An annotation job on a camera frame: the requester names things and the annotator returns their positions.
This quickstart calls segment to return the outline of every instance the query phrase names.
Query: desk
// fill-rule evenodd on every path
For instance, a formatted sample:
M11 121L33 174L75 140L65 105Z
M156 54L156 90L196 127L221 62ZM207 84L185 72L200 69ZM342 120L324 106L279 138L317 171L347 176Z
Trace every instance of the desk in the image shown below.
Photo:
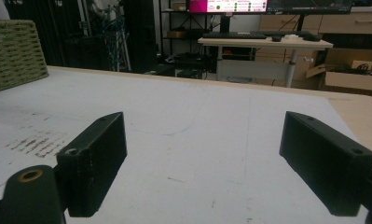
M99 212L67 223L364 223L364 208L358 217L331 216L279 145L292 110L372 146L372 97L48 71L0 91L0 198L16 171L55 165L55 154L94 120L123 111L129 155Z
M256 77L284 79L285 87L291 87L294 69L296 68L296 55L299 49L324 50L332 48L333 45L321 40L320 42L282 39L281 42L272 42L271 37L267 39L214 39L201 38L198 43L203 46L218 47L217 55L217 80L220 76L228 77ZM264 48L264 49L291 49L291 60L285 63L267 63L250 61L223 60L223 47L241 48Z

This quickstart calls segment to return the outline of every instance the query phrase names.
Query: woven basket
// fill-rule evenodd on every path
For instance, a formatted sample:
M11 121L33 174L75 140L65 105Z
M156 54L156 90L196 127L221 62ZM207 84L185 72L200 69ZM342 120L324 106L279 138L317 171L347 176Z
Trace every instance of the woven basket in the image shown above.
M0 21L0 91L48 76L32 21Z

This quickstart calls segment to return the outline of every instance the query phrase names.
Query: keyboard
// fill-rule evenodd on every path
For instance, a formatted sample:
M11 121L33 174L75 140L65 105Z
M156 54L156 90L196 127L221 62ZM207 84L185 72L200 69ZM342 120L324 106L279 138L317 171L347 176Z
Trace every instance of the keyboard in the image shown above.
M203 34L203 38L217 38L217 39L266 39L267 37L260 33L219 33L210 32L208 34Z
M311 36L311 35L313 35L309 31L252 31L252 32L250 32L250 34L254 34L254 33L262 34L262 35L265 35L265 36L273 36L273 35L281 35L281 36L285 36L285 35L297 35L299 37L305 37L305 36Z

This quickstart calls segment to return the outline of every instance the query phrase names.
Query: monitor screen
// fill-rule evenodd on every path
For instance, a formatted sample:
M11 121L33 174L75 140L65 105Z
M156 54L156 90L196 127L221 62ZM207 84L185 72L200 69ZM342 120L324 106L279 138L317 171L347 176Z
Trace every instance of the monitor screen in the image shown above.
M268 0L188 0L190 13L264 14Z
M349 14L353 0L187 0L190 13Z
M353 0L269 0L267 14L348 14Z

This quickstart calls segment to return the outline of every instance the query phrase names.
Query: screw hole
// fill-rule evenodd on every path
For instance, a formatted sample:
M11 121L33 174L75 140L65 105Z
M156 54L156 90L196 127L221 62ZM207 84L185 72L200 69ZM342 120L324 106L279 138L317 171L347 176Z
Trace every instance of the screw hole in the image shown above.
M43 174L42 170L30 170L27 171L20 176L18 176L18 180L20 182L26 183L30 182L32 180L36 180L38 177L40 177Z
M75 148L67 149L66 152L65 152L65 154L72 155L72 156L75 156L77 153L78 153L78 151Z

